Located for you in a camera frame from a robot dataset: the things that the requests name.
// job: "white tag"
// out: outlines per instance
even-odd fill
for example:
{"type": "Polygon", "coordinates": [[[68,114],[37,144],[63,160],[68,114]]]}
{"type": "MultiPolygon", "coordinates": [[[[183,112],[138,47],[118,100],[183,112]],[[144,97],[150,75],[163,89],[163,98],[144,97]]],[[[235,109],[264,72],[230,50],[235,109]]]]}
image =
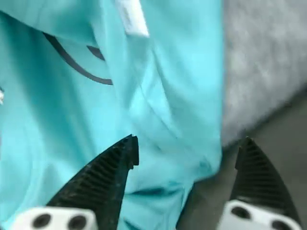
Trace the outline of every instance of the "white tag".
{"type": "Polygon", "coordinates": [[[4,101],[4,91],[0,89],[0,104],[3,104],[4,101]]]}
{"type": "Polygon", "coordinates": [[[126,33],[149,37],[140,0],[116,0],[116,2],[126,33]]]}

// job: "cloth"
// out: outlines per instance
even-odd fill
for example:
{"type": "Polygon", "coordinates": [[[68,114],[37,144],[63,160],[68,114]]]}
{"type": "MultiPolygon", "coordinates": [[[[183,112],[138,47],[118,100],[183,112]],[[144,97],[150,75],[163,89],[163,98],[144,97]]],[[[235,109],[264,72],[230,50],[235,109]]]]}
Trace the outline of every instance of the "cloth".
{"type": "Polygon", "coordinates": [[[141,3],[149,37],[126,34],[112,0],[0,3],[5,229],[131,133],[120,230],[173,230],[194,181],[218,171],[221,1],[141,3]]]}

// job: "gray carpet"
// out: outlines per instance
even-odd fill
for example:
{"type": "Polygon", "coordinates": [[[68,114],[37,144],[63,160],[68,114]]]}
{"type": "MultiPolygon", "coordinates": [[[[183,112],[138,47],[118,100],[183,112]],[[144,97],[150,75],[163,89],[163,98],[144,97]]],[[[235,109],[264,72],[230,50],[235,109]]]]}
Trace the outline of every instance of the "gray carpet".
{"type": "Polygon", "coordinates": [[[224,0],[223,146],[307,83],[307,1],[224,0]]]}

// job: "screw hole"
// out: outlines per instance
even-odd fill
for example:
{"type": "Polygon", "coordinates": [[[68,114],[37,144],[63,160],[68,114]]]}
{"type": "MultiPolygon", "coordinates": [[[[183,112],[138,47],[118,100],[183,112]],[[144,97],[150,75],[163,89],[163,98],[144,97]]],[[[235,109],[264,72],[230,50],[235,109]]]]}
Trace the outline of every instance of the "screw hole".
{"type": "Polygon", "coordinates": [[[237,217],[243,218],[243,219],[250,219],[250,213],[242,207],[234,207],[231,210],[231,213],[236,215],[237,217]]]}
{"type": "Polygon", "coordinates": [[[276,230],[291,230],[292,229],[289,225],[287,225],[286,223],[280,220],[273,221],[272,228],[276,230]]]}
{"type": "Polygon", "coordinates": [[[49,214],[43,214],[38,217],[33,221],[33,227],[35,229],[40,229],[49,224],[51,220],[51,216],[49,214]]]}
{"type": "Polygon", "coordinates": [[[82,230],[86,226],[86,218],[84,216],[75,216],[68,223],[69,230],[82,230]]]}

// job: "gray floor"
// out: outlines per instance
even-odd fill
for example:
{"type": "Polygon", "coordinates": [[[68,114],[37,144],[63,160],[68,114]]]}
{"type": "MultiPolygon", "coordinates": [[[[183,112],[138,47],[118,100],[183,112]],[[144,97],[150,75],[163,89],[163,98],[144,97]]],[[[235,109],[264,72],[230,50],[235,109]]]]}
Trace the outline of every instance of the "gray floor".
{"type": "MultiPolygon", "coordinates": [[[[301,221],[307,226],[307,93],[273,115],[250,136],[281,174],[301,221]]],[[[197,183],[178,223],[178,230],[213,230],[235,179],[237,145],[224,152],[221,171],[197,183]]]]}

